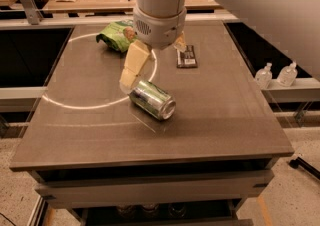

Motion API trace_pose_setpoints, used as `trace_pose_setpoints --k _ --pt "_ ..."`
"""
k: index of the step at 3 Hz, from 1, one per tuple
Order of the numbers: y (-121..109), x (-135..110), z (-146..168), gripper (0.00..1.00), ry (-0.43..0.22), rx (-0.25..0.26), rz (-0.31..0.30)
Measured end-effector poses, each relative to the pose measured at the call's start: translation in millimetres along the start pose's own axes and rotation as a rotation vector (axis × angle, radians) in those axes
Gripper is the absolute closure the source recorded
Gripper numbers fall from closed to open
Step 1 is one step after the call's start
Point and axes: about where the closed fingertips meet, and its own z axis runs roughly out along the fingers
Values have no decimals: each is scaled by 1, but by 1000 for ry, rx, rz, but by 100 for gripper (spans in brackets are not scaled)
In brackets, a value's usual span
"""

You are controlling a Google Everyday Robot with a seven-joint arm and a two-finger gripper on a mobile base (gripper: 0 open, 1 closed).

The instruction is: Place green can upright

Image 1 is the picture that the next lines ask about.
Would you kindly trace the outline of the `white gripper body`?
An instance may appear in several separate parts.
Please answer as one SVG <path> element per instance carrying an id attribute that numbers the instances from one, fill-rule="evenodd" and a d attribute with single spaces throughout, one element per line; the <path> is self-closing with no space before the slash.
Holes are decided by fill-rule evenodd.
<path id="1" fill-rule="evenodd" d="M 172 45 L 182 34 L 186 18 L 186 9 L 179 14 L 158 18 L 147 15 L 140 8 L 133 10 L 134 31 L 137 38 L 155 49 L 164 49 Z"/>

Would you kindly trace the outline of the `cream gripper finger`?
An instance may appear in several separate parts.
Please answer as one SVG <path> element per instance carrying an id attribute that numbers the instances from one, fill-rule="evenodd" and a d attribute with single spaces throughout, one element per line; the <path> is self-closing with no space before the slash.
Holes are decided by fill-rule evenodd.
<path id="1" fill-rule="evenodd" d="M 151 48 L 140 40 L 130 44 L 119 80 L 120 89 L 129 94 L 140 81 L 143 68 L 151 58 Z"/>
<path id="2" fill-rule="evenodd" d="M 187 45 L 186 45 L 186 42 L 185 42 L 184 33 L 181 33 L 179 35 L 179 37 L 176 39 L 176 41 L 174 42 L 174 47 L 180 52 L 185 52 L 186 51 Z"/>

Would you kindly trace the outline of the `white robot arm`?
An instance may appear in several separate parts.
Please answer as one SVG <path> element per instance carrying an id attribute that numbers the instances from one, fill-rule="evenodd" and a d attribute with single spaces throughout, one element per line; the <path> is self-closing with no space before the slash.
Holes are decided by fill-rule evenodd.
<path id="1" fill-rule="evenodd" d="M 314 78 L 320 77 L 320 0 L 215 1 Z M 185 0 L 137 0 L 133 21 L 138 40 L 129 46 L 120 78 L 123 92 L 137 85 L 153 49 L 178 39 L 185 17 Z"/>

